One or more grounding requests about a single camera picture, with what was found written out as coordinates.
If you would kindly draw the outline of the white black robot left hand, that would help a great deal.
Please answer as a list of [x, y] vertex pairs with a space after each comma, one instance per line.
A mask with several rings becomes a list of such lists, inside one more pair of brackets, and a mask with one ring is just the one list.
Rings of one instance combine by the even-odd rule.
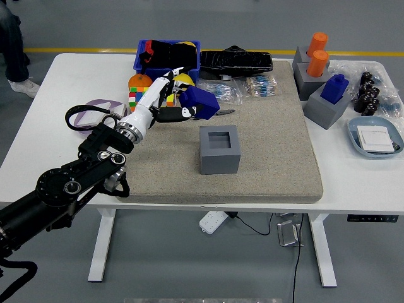
[[188, 72], [190, 69], [189, 66], [182, 66], [157, 78], [138, 101], [135, 111], [119, 121], [116, 130], [118, 132], [125, 130], [125, 132], [129, 132], [142, 140], [153, 120], [152, 109], [161, 107], [159, 101], [172, 93], [173, 87], [175, 87], [174, 77], [180, 73]]

